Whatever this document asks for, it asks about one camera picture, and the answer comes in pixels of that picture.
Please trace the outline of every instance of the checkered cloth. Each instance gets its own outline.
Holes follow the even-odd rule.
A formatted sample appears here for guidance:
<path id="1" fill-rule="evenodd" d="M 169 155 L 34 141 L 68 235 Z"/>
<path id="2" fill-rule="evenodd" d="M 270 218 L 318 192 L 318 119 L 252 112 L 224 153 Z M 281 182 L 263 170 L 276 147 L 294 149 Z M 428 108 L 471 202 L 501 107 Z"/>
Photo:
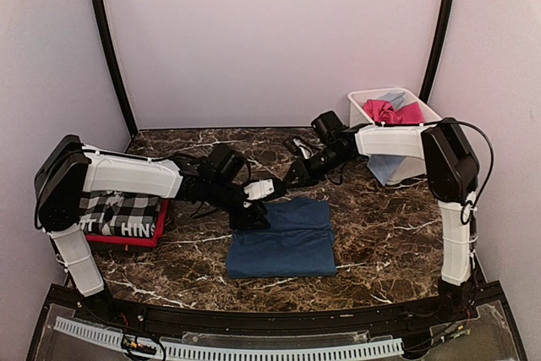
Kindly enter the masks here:
<path id="1" fill-rule="evenodd" d="M 160 208 L 161 198 L 147 194 L 83 193 L 79 222 L 89 234 L 152 238 Z"/>

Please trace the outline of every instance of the laundry basket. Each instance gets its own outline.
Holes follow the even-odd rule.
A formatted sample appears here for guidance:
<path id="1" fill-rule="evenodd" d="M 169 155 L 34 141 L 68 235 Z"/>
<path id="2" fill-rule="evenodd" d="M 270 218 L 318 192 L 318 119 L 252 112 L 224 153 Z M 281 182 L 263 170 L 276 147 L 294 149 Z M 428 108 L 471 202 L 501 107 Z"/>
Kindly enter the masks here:
<path id="1" fill-rule="evenodd" d="M 363 104 L 369 99 L 378 99 L 381 96 L 392 92 L 404 94 L 404 100 L 407 105 L 417 102 L 421 112 L 423 113 L 425 122 L 433 122 L 441 120 L 440 115 L 432 110 L 426 103 L 416 97 L 410 90 L 404 88 L 384 88 L 384 89 L 372 89 L 372 90 L 357 90 L 347 95 L 351 102 L 349 111 L 349 126 L 355 126 L 360 123 L 373 123 L 374 120 L 363 109 Z M 392 174 L 388 185 L 400 183 L 404 179 L 417 177 L 426 173 L 426 167 L 424 161 L 419 158 L 407 157 L 402 164 Z"/>

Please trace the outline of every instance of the blue cloth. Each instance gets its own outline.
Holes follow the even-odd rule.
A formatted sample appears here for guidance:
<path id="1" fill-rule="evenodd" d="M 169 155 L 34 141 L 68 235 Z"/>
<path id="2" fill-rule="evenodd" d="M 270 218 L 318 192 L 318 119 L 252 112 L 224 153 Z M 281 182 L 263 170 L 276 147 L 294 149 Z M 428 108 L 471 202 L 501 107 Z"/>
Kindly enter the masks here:
<path id="1" fill-rule="evenodd" d="M 399 110 L 406 105 L 404 92 L 385 93 L 378 99 L 388 101 L 395 110 Z M 406 157 L 404 156 L 371 156 L 369 159 L 368 168 L 375 178 L 385 186 L 389 179 L 391 179 L 392 174 L 395 173 L 405 159 Z"/>
<path id="2" fill-rule="evenodd" d="M 265 207 L 270 228 L 233 234 L 226 260 L 230 278 L 336 274 L 327 202 L 295 198 Z"/>

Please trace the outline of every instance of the cable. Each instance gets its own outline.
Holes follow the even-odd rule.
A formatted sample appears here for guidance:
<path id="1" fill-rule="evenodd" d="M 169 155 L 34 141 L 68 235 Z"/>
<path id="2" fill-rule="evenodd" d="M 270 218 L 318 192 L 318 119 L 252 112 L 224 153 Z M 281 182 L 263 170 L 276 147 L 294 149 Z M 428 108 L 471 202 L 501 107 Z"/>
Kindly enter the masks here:
<path id="1" fill-rule="evenodd" d="M 430 313 L 402 312 L 400 313 L 400 315 L 406 316 L 406 317 L 418 317 L 419 319 L 428 319 L 430 317 L 435 316 L 438 313 L 438 310 L 440 310 L 440 308 Z"/>
<path id="2" fill-rule="evenodd" d="M 161 343 L 160 339 L 159 338 L 156 338 L 154 335 L 150 334 L 150 333 L 146 333 L 144 331 L 142 331 L 141 329 L 137 329 L 135 327 L 132 327 L 130 325 L 128 325 L 128 320 L 126 319 L 126 316 L 123 315 L 123 314 L 120 314 L 121 316 L 123 315 L 123 319 L 124 319 L 124 322 L 126 323 L 125 325 L 121 325 L 121 324 L 118 324 L 118 323 L 114 323 L 112 321 L 107 321 L 107 320 L 104 320 L 102 319 L 100 316 L 96 315 L 92 310 L 90 310 L 90 308 L 85 304 L 85 302 L 83 300 L 80 300 L 79 301 L 79 304 L 81 305 L 81 307 L 85 308 L 85 310 L 90 313 L 90 315 L 92 317 L 94 317 L 95 319 L 99 320 L 103 325 L 109 325 L 109 326 L 113 326 L 113 327 L 117 327 L 119 328 L 122 332 L 123 332 L 123 339 L 124 337 L 126 336 L 126 332 L 128 330 L 132 331 L 133 333 L 138 333 L 138 334 L 134 334 L 134 340 L 135 342 L 137 343 L 137 337 L 138 336 L 141 336 L 141 337 L 144 337 L 144 338 L 148 338 L 150 340 L 152 340 L 155 344 L 157 344 L 160 349 L 161 349 L 161 361 L 167 361 L 167 354 L 166 354 L 166 348 L 164 347 L 164 345 Z M 132 360 L 137 360 L 137 361 L 140 361 L 140 360 L 146 360 L 146 359 L 152 359 L 154 356 L 151 356 L 151 357 L 148 357 L 148 358 L 141 358 L 140 356 L 138 355 L 135 355 L 135 354 L 131 354 L 130 350 L 126 349 L 126 351 L 128 351 L 128 354 L 130 356 L 134 356 L 135 358 L 131 358 Z"/>
<path id="3" fill-rule="evenodd" d="M 472 306 L 474 304 L 474 299 L 475 299 L 475 293 L 476 292 L 477 292 L 477 288 L 474 288 L 473 291 L 470 292 L 471 297 L 468 300 L 466 307 L 464 308 L 464 310 L 467 312 L 467 322 L 466 323 L 469 323 L 470 319 L 472 318 L 472 313 L 471 313 L 470 308 L 472 308 Z M 404 348 L 403 349 L 404 352 L 410 352 L 410 353 L 426 352 L 426 351 L 430 350 L 431 348 L 434 348 L 434 347 L 439 346 L 440 344 L 443 344 L 445 342 L 445 338 L 444 338 L 443 341 L 437 341 L 437 342 L 433 343 L 428 348 L 418 349 L 419 347 L 422 347 L 423 345 L 425 345 L 425 344 L 427 344 L 429 342 L 432 342 L 436 337 L 441 336 L 442 333 L 445 333 L 452 326 L 456 325 L 458 320 L 461 318 L 461 316 L 462 316 L 462 312 L 459 313 L 458 315 L 456 315 L 455 319 L 453 321 L 451 321 L 449 324 L 447 324 L 447 326 L 445 328 L 440 329 L 439 331 L 437 331 L 436 333 L 431 335 L 430 338 L 428 338 L 427 340 L 425 340 L 423 342 L 420 342 L 419 344 L 416 344 L 416 345 L 408 347 L 408 348 Z M 455 334 L 455 333 L 456 333 L 456 329 L 454 331 L 446 333 L 443 337 L 448 337 L 449 335 L 452 335 L 452 334 Z"/>
<path id="4" fill-rule="evenodd" d="M 217 213 L 218 211 L 220 211 L 221 209 L 218 209 L 218 208 L 215 208 L 215 209 L 212 209 L 211 211 L 206 211 L 205 213 L 201 213 L 200 215 L 194 215 L 192 216 L 192 219 L 201 219 L 203 217 L 207 217 L 207 216 L 210 216 L 210 215 L 214 215 L 215 213 Z"/>
<path id="5" fill-rule="evenodd" d="M 244 160 L 244 164 L 246 165 L 246 171 L 248 171 L 248 179 L 244 181 L 242 186 L 246 186 L 252 180 L 252 165 L 250 164 L 250 161 L 248 161 L 248 158 L 243 157 L 243 160 Z"/>
<path id="6" fill-rule="evenodd" d="M 340 186 L 344 183 L 344 169 L 346 168 L 346 165 L 349 163 L 350 161 L 346 161 L 342 164 L 342 166 L 340 167 L 340 169 L 338 170 L 338 174 L 339 174 L 339 178 L 338 178 L 338 181 L 335 181 L 333 179 L 331 179 L 331 177 L 329 175 L 326 175 L 325 177 L 327 178 L 327 181 L 329 181 L 330 183 L 332 183 L 333 185 L 336 185 L 336 186 Z"/>
<path id="7" fill-rule="evenodd" d="M 174 154 L 171 154 L 170 156 L 162 156 L 160 158 L 151 158 L 150 160 L 152 162 L 160 162 L 160 161 L 165 161 L 165 160 L 171 160 L 173 158 L 187 158 L 189 160 L 194 160 L 194 161 L 198 161 L 200 159 L 200 157 L 192 156 L 191 154 L 186 154 L 183 152 L 175 152 Z"/>
<path id="8" fill-rule="evenodd" d="M 200 202 L 199 207 L 197 208 L 197 210 L 194 213 L 192 213 L 191 215 L 189 215 L 192 219 L 199 213 L 199 211 L 201 210 L 201 207 L 203 207 L 203 204 L 204 204 L 204 202 Z"/>
<path id="9" fill-rule="evenodd" d="M 450 332 L 446 333 L 444 336 L 441 336 L 438 339 L 437 342 L 431 344 L 429 347 L 408 350 L 408 352 L 409 353 L 426 353 L 426 352 L 428 352 L 428 350 L 431 350 L 432 348 L 438 347 L 439 345 L 443 344 L 444 342 L 449 342 L 450 340 L 454 340 L 454 339 L 458 338 L 462 334 L 457 334 L 457 333 L 460 333 L 460 331 L 462 331 L 462 330 L 464 330 L 464 325 L 459 325 L 453 331 L 450 331 Z"/>
<path id="10" fill-rule="evenodd" d="M 471 200 L 468 200 L 466 202 L 466 204 L 464 204 L 464 206 L 462 207 L 462 210 L 461 210 L 461 214 L 460 214 L 461 223 L 462 224 L 468 224 L 472 220 L 474 209 L 477 207 L 477 203 L 479 202 L 479 198 L 481 197 L 481 194 L 483 194 L 484 189 L 486 188 L 487 183 L 489 182 L 490 176 L 492 175 L 492 171 L 494 169 L 494 147 L 492 146 L 492 143 L 490 142 L 489 136 L 482 129 L 480 129 L 479 127 L 477 127 L 477 126 L 475 126 L 475 125 L 473 125 L 471 123 L 463 122 L 463 121 L 460 121 L 460 120 L 454 120 L 452 123 L 456 123 L 456 124 L 459 124 L 461 126 L 466 126 L 466 127 L 469 127 L 470 129 L 474 129 L 475 131 L 477 131 L 479 134 L 481 134 L 483 136 L 484 140 L 487 143 L 487 146 L 489 147 L 489 151 L 490 151 L 489 170 L 487 171 L 487 175 L 486 175 L 486 177 L 485 177 L 485 179 L 483 181 L 483 184 L 481 185 L 481 188 L 479 188 L 479 193 L 476 195 L 474 202 L 472 202 Z M 469 215 L 468 215 L 467 219 L 464 220 L 464 212 L 465 212 L 465 210 L 466 210 L 466 208 L 468 206 L 470 207 L 470 212 L 469 212 Z"/>

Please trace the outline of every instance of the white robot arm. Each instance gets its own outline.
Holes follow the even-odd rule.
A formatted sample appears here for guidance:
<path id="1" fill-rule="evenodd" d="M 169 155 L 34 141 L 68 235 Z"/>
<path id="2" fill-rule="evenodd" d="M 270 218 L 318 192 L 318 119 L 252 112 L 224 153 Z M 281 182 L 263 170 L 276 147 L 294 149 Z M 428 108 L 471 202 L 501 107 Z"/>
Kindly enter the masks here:
<path id="1" fill-rule="evenodd" d="M 284 178 L 287 188 L 314 185 L 356 156 L 412 156 L 424 160 L 429 188 L 443 221 L 444 263 L 440 296 L 449 293 L 456 306 L 467 296 L 472 279 L 478 159 L 456 120 L 409 126 L 367 124 L 349 129 L 334 112 L 312 122 L 325 148 L 313 153 L 301 139 L 284 145 L 299 158 Z"/>
<path id="2" fill-rule="evenodd" d="M 286 190 L 277 178 L 234 183 L 244 165 L 245 158 L 225 144 L 205 157 L 151 159 L 99 150 L 68 135 L 36 174 L 36 228 L 49 234 L 76 287 L 89 297 L 103 291 L 105 284 L 79 224 L 82 192 L 112 190 L 205 201 L 227 211 L 233 229 L 266 228 L 262 202 Z"/>

